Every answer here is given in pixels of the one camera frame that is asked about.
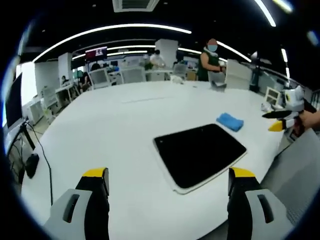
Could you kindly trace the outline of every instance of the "hand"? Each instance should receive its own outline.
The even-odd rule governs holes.
[[[317,116],[309,111],[303,111],[303,113],[301,113],[299,117],[302,121],[302,125],[304,126],[304,130],[315,127],[317,123]],[[294,131],[298,134],[300,132],[300,126],[295,124]]]

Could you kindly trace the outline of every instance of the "face mask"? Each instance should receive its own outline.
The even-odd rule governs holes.
[[[208,49],[209,49],[211,52],[215,52],[215,51],[218,49],[218,45],[209,45],[209,46],[208,46]]]

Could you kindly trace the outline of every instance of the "air vent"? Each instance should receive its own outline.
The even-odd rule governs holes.
[[[159,0],[112,0],[115,13],[152,12]]]

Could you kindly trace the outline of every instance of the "ceiling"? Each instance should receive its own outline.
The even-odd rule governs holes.
[[[284,48],[291,77],[305,85],[314,84],[306,79],[312,66],[311,61],[306,60],[319,54],[319,48],[307,39],[307,31],[319,30],[314,18],[317,16],[315,1],[291,0],[294,5],[291,14],[285,13],[272,0],[262,1],[276,27],[270,26],[254,0],[159,0],[153,12],[118,13],[114,12],[112,0],[64,1],[54,6],[46,5],[33,22],[21,59],[23,62],[32,61],[54,44],[91,29],[119,24],[158,24],[189,30],[192,34],[148,27],[108,29],[63,43],[37,62],[56,59],[66,52],[75,52],[75,56],[83,54],[83,48],[98,44],[109,48],[154,45],[161,38],[177,40],[182,48],[201,51],[206,39],[215,38],[247,57],[259,50],[263,58],[272,62],[270,68],[283,74],[286,65],[281,48]],[[246,61],[221,46],[217,52],[224,59]]]

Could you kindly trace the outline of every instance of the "black tablet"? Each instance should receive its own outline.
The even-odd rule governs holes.
[[[154,143],[168,172],[182,189],[211,178],[247,151],[216,124],[159,136]]]

